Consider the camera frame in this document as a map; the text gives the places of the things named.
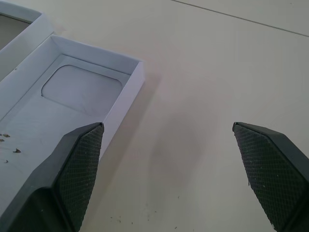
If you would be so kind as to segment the white iPhone box lid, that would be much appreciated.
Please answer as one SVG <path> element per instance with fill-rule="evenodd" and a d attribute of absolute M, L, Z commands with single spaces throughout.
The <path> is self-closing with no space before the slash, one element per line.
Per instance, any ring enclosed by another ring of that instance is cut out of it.
<path fill-rule="evenodd" d="M 0 0 L 0 81 L 53 33 L 45 14 Z"/>

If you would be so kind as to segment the white box bottom tray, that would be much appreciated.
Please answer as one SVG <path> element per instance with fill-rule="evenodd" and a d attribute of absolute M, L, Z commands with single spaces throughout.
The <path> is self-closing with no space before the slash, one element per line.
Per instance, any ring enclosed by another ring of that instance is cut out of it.
<path fill-rule="evenodd" d="M 49 36 L 0 81 L 0 216 L 61 138 L 103 123 L 99 160 L 144 83 L 143 63 Z"/>

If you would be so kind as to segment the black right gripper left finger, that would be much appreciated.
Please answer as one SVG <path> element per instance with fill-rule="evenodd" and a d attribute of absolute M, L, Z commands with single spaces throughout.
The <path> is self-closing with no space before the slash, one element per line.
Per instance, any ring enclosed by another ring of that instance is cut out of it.
<path fill-rule="evenodd" d="M 93 123 L 65 134 L 0 216 L 0 232 L 79 232 L 104 134 Z"/>

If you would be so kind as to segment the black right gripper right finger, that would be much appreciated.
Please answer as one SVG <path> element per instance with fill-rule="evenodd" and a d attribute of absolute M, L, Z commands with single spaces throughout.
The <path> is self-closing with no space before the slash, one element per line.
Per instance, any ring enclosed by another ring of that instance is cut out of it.
<path fill-rule="evenodd" d="M 248 183 L 276 232 L 309 232 L 309 158 L 284 134 L 235 122 Z"/>

